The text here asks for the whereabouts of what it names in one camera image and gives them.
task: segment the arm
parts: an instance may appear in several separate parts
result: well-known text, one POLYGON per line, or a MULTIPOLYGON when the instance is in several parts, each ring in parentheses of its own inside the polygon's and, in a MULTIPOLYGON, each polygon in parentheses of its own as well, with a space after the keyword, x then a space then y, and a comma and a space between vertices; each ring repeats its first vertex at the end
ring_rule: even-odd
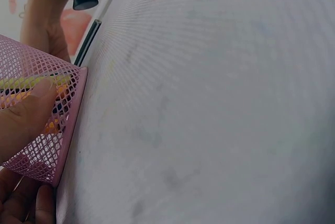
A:
POLYGON ((60 17, 68 0, 28 0, 21 27, 22 43, 70 61, 60 17))

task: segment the person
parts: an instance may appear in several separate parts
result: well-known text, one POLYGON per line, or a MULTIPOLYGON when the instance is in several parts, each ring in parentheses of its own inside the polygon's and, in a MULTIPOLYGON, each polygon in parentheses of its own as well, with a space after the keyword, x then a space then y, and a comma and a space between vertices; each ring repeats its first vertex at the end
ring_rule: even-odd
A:
MULTIPOLYGON (((70 62, 60 23, 68 0, 28 0, 20 41, 70 62)), ((0 164, 34 140, 45 127, 56 98, 48 79, 24 101, 0 110, 0 164)), ((6 168, 0 171, 0 223, 55 223, 53 189, 6 168)))

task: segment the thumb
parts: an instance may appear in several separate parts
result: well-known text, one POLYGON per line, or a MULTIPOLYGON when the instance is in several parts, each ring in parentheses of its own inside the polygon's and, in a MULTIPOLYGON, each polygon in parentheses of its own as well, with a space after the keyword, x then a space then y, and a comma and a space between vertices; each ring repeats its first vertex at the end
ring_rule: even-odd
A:
POLYGON ((56 95, 53 82, 43 79, 23 101, 0 110, 0 164, 9 160, 42 133, 56 95))

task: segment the pink metal mesh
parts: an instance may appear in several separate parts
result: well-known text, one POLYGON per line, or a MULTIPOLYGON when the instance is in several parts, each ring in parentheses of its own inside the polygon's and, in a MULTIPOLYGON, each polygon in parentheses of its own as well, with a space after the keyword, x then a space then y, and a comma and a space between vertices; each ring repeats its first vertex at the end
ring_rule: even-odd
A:
POLYGON ((58 96, 44 131, 2 166, 57 186, 84 92, 87 68, 67 63, 0 35, 0 110, 25 99, 43 78, 58 96))

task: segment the marker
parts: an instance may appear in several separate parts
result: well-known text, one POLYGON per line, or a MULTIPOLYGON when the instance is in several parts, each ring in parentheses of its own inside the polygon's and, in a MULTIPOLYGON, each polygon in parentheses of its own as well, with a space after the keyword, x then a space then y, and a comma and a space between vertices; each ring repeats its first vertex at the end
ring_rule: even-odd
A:
MULTIPOLYGON (((61 86, 56 86, 56 89, 58 93, 56 100, 64 99, 69 93, 69 89, 66 84, 61 85, 61 86)), ((1 96, 0 97, 0 109, 4 109, 8 106, 15 105, 16 102, 22 101, 23 99, 28 97, 30 93, 31 91, 27 91, 27 92, 20 92, 16 94, 10 94, 7 96, 1 96)))
POLYGON ((53 122, 47 123, 42 134, 57 134, 61 130, 58 122, 58 119, 55 119, 53 122))
POLYGON ((50 78, 54 80, 55 84, 60 86, 63 84, 68 84, 71 80, 69 75, 57 75, 53 77, 49 76, 31 76, 31 77, 20 77, 18 79, 2 79, 0 80, 0 90, 7 89, 30 89, 33 88, 37 83, 45 78, 50 78))

